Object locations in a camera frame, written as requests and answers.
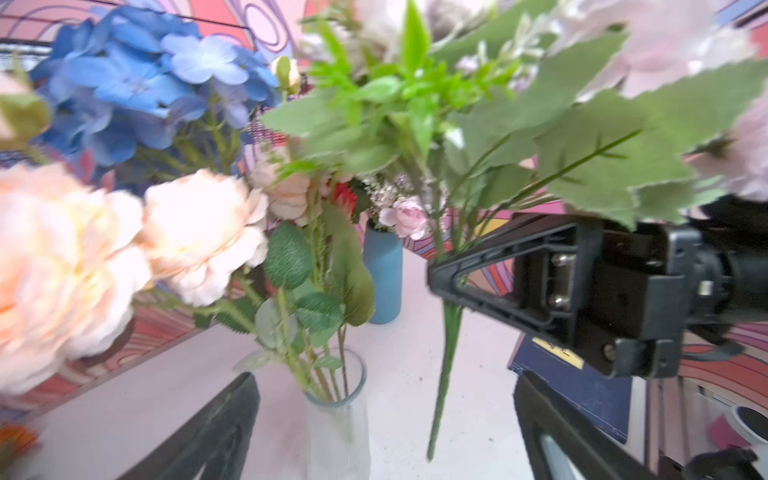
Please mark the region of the green white filler bunch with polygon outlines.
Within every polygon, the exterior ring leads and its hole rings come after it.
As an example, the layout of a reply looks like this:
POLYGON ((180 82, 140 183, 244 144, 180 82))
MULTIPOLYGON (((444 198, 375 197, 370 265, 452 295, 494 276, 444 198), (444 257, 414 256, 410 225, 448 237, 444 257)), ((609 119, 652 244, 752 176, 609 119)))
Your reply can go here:
POLYGON ((703 1, 336 1, 305 24, 313 90, 265 126, 299 172, 406 179, 438 260, 549 201, 682 223, 724 193, 691 158, 767 91, 703 1))

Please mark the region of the red flower stem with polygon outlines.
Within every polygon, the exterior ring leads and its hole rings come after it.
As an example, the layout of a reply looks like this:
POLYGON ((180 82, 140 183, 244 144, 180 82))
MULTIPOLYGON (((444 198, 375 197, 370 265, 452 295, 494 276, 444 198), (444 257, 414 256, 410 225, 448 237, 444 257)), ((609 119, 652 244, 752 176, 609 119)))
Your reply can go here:
POLYGON ((357 213, 358 196, 350 187, 349 183, 338 183, 332 190, 331 202, 342 210, 346 216, 353 222, 358 222, 357 213))

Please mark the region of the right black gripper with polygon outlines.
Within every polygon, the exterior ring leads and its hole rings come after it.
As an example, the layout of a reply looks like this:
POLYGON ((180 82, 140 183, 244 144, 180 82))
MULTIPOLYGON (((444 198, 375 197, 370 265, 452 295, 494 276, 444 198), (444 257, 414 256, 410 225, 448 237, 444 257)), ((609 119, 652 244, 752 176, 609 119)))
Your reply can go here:
POLYGON ((766 203, 728 195, 703 211, 681 225, 604 236, 594 217, 516 214, 476 246, 431 263, 427 284, 525 333, 576 334, 576 354, 607 377, 671 378, 684 360, 740 355, 727 333, 767 320, 766 203), (508 260, 510 292, 466 282, 508 260))

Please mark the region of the orange flower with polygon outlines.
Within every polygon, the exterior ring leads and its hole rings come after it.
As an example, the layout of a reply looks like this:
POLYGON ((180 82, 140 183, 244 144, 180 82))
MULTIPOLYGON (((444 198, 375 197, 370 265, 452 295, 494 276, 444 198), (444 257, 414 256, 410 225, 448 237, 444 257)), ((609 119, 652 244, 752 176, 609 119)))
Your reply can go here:
POLYGON ((10 468, 38 445, 36 432, 23 426, 3 425, 1 427, 1 470, 10 468))

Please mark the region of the teal ceramic vase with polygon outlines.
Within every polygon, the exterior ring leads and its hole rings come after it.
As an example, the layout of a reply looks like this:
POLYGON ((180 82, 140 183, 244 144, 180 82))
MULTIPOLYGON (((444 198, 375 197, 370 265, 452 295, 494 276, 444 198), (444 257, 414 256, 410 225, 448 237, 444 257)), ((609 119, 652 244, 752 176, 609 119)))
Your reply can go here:
POLYGON ((403 243, 395 233, 368 225, 363 259, 375 290, 375 312, 370 323, 390 323, 399 316, 402 306, 403 243))

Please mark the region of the clear glass vase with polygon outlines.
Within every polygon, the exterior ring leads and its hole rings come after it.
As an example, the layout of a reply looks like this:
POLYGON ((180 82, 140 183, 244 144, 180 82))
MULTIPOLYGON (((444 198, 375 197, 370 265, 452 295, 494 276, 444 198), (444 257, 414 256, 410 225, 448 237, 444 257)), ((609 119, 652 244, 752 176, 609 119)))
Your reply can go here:
POLYGON ((368 479, 371 449, 365 388, 367 366, 354 350, 319 357, 307 400, 309 479, 368 479))

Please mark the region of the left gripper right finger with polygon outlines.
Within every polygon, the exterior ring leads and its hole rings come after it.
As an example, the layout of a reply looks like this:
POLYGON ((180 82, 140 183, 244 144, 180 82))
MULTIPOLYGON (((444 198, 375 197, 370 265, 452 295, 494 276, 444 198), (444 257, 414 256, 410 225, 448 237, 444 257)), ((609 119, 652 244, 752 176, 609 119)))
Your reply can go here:
POLYGON ((536 479, 653 479, 533 372, 522 373, 514 405, 536 479))

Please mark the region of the blue hydrangea stem with leaves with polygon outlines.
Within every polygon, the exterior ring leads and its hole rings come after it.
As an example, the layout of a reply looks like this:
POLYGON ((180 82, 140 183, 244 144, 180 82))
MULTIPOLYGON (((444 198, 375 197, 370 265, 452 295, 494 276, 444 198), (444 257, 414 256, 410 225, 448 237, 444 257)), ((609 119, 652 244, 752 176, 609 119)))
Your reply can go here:
POLYGON ((232 173, 280 87, 259 53, 132 5, 61 28, 30 75, 53 111, 42 143, 85 179, 131 182, 232 173))

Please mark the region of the blue hydrangea bunch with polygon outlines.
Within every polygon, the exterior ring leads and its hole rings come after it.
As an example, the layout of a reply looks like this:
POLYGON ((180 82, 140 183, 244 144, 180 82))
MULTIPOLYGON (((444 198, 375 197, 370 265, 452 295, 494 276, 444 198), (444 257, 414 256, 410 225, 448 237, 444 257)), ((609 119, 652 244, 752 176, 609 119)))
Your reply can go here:
POLYGON ((362 179, 364 189, 375 210, 391 208, 398 200, 411 197, 415 190, 406 174, 376 173, 362 179))

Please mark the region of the pink rose stem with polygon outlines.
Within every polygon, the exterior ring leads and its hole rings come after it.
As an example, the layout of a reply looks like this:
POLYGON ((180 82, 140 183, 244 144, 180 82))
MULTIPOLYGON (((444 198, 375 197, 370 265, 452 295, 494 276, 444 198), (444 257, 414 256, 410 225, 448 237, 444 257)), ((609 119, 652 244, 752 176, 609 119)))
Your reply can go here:
POLYGON ((378 222, 400 239, 420 240, 426 236, 430 227, 429 216, 415 196, 399 198, 391 207, 382 209, 378 222))

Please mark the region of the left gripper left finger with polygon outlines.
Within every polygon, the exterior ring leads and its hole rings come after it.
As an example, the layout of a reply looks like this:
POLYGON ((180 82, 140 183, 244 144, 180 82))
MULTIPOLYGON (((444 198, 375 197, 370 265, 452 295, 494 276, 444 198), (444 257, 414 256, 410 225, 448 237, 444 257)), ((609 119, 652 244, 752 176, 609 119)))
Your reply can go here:
POLYGON ((255 377, 242 373, 123 479, 239 479, 260 406, 255 377))

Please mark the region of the peach carnation stem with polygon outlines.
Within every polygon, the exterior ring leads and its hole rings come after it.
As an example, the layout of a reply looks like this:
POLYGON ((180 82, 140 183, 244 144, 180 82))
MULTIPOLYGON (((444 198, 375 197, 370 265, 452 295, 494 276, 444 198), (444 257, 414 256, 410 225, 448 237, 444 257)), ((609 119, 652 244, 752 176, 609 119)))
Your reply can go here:
POLYGON ((182 97, 195 114, 177 144, 209 136, 212 163, 142 196, 82 183, 63 164, 1 172, 1 391, 22 395, 70 360, 105 352, 135 296, 250 334, 300 387, 338 396, 345 359, 328 350, 375 312, 351 216, 331 198, 355 173, 345 152, 270 150, 245 174, 222 127, 230 89, 182 97))

